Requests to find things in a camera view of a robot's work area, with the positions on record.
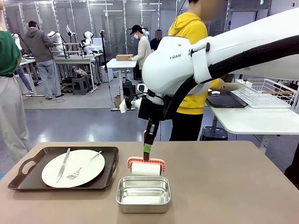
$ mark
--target brown table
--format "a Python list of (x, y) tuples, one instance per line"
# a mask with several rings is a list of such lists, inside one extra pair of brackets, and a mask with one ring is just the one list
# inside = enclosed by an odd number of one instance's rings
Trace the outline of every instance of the brown table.
[[(47, 146), (116, 146), (118, 168), (105, 192), (24, 193), (9, 190), (20, 164)], [(130, 176), (127, 158), (141, 142), (40, 143), (0, 181), (1, 224), (298, 224), (299, 191), (251, 142), (155, 142), (171, 188), (165, 214), (122, 214), (115, 194)]]

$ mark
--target workbench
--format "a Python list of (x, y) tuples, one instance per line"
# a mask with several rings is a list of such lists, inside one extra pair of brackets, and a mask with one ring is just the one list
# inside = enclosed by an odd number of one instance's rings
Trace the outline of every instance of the workbench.
[(125, 70), (125, 77), (127, 77), (127, 69), (135, 68), (137, 61), (117, 61), (116, 58), (111, 59), (107, 63), (108, 69), (118, 69), (118, 77), (120, 81), (120, 95), (121, 95), (121, 102), (124, 100), (123, 96), (123, 88), (122, 88), (122, 74), (121, 70)]
[[(20, 165), (42, 148), (116, 146), (119, 163), (110, 187), (92, 192), (17, 192), (7, 188)], [(132, 176), (130, 156), (142, 142), (44, 142), (0, 181), (3, 224), (298, 224), (299, 191), (251, 142), (155, 142), (165, 160), (171, 202), (164, 214), (123, 214), (115, 200), (119, 180)]]
[(28, 95), (26, 95), (26, 97), (44, 97), (45, 95), (37, 95), (36, 94), (36, 88), (34, 86), (34, 82), (33, 82), (32, 76), (31, 76), (31, 70), (29, 68), (29, 64), (33, 63), (33, 62), (35, 62), (35, 59), (27, 59), (25, 62), (22, 62), (20, 64), (20, 65), (24, 65), (27, 70), (27, 73), (28, 73), (29, 79), (30, 79), (30, 85), (31, 85), (31, 88), (33, 91), (33, 94), (28, 94)]
[(299, 135), (299, 115), (288, 108), (215, 108), (217, 121), (233, 134), (261, 135), (260, 149), (265, 153), (271, 135)]
[(85, 55), (85, 56), (78, 56), (78, 55), (70, 55), (70, 58), (65, 57), (54, 57), (55, 64), (88, 64), (90, 66), (90, 73), (92, 78), (93, 89), (90, 93), (93, 93), (98, 87), (94, 84), (94, 74), (93, 74), (93, 59), (99, 57), (101, 54), (94, 54), (94, 55)]

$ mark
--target green tape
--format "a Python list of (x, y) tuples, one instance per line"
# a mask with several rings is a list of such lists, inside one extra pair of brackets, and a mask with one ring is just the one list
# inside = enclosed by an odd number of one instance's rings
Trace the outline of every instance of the green tape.
[(150, 153), (150, 146), (145, 145), (143, 151), (146, 153)]

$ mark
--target metal container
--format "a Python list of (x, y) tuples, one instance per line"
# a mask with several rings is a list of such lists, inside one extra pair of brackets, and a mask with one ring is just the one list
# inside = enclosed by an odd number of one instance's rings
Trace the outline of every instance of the metal container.
[(161, 176), (123, 177), (116, 201), (123, 213), (165, 213), (171, 200), (169, 182)]

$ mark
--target white wire basket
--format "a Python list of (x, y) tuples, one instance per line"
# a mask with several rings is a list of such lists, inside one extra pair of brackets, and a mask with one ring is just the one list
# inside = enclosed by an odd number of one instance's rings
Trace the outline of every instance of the white wire basket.
[(297, 91), (267, 78), (236, 79), (233, 93), (253, 108), (290, 108)]

